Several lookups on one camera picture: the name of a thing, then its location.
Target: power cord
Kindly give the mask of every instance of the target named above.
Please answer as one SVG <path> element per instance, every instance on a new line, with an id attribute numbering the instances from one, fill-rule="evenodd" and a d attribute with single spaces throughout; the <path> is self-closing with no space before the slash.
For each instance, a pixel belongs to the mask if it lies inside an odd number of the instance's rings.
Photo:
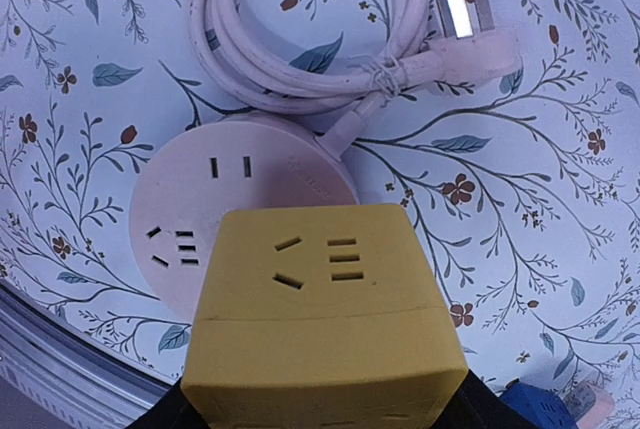
<path id="1" fill-rule="evenodd" d="M 429 50 L 421 52 L 429 0 L 394 0 L 391 35 L 374 58 L 373 74 L 363 68 L 327 75 L 292 67 L 267 52 L 245 30 L 235 0 L 193 0 L 191 38 L 206 72 L 231 96 L 256 109 L 300 116 L 347 107 L 345 115 L 318 138 L 339 160 L 373 114 L 398 95 L 399 88 L 441 79 L 478 82 L 510 74 L 521 66 L 515 31 L 493 28 L 488 0 L 478 5 L 484 11 L 479 12 L 483 32 L 478 35 L 473 34 L 464 0 L 438 2 L 445 36 L 451 37 L 432 42 Z M 215 51 L 207 41 L 209 28 L 220 43 Z"/>

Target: gray curved edge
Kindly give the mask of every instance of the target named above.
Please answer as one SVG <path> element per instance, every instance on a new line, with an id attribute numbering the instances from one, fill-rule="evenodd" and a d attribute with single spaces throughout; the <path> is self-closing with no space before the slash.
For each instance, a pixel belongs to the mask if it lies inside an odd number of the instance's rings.
<path id="1" fill-rule="evenodd" d="M 124 428 L 169 390 L 91 346 L 2 282 L 0 377 L 77 429 Z"/>

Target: cable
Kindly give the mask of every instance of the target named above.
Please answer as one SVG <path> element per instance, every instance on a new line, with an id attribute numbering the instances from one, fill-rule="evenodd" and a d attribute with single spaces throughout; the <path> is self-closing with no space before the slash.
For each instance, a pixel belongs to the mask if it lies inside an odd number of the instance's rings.
<path id="1" fill-rule="evenodd" d="M 292 67 L 256 43 L 240 20 L 235 0 L 192 0 L 191 39 L 209 76 L 231 96 L 249 106 L 280 115 L 350 109 L 318 140 L 339 159 L 372 115 L 386 105 L 390 96 L 397 95 L 399 89 L 420 86 L 441 79 L 445 74 L 470 75 L 470 79 L 462 80 L 473 81 L 475 76 L 488 73 L 483 66 L 484 60 L 498 60 L 491 56 L 492 53 L 508 53 L 499 61 L 501 66 L 493 69 L 495 74 L 504 68 L 515 67 L 509 52 L 515 45 L 511 40 L 503 44 L 500 35 L 493 35 L 493 39 L 485 44 L 473 40 L 461 45 L 444 39 L 439 50 L 420 52 L 427 29 L 429 0 L 394 0 L 394 7 L 391 35 L 382 52 L 374 58 L 373 75 L 362 68 L 327 75 Z M 215 51 L 211 51 L 207 40 L 210 29 L 220 43 Z M 465 64 L 469 54 L 475 58 L 475 65 Z"/>

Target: metal prong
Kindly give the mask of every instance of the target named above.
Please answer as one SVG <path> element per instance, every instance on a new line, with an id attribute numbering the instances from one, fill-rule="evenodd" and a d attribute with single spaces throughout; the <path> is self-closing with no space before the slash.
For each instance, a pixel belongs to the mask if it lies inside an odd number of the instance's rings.
<path id="1" fill-rule="evenodd" d="M 462 39 L 463 37 L 473 36 L 473 27 L 471 26 L 471 16 L 469 15 L 467 1 L 447 0 L 447 3 L 449 4 L 449 10 L 453 17 L 453 25 L 456 28 L 456 37 Z"/>
<path id="2" fill-rule="evenodd" d="M 438 12 L 440 13 L 440 21 L 442 22 L 442 30 L 444 37 L 453 37 L 456 35 L 456 26 L 453 23 L 451 9 L 447 0 L 436 0 L 438 4 Z"/>
<path id="3" fill-rule="evenodd" d="M 489 0 L 476 0 L 476 11 L 478 12 L 478 23 L 481 31 L 492 31 L 496 28 Z"/>

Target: white floral background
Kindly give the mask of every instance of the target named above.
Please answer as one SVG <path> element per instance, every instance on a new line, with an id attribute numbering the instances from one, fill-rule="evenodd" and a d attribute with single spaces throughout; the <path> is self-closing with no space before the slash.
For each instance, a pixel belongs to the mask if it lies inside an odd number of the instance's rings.
<path id="1" fill-rule="evenodd" d="M 492 3 L 499 25 L 518 28 L 524 70 L 404 92 L 347 163 L 363 202 L 406 207 L 490 387 L 520 377 L 567 391 L 590 377 L 618 401 L 605 427 L 637 427 L 640 0 Z M 190 324 L 137 270 L 131 192 L 170 139 L 250 110 L 198 66 L 188 4 L 0 0 L 2 283 L 166 381 Z M 379 49 L 392 8 L 239 0 L 239 11 L 269 49 L 324 72 Z M 434 17 L 425 45 L 439 36 Z"/>

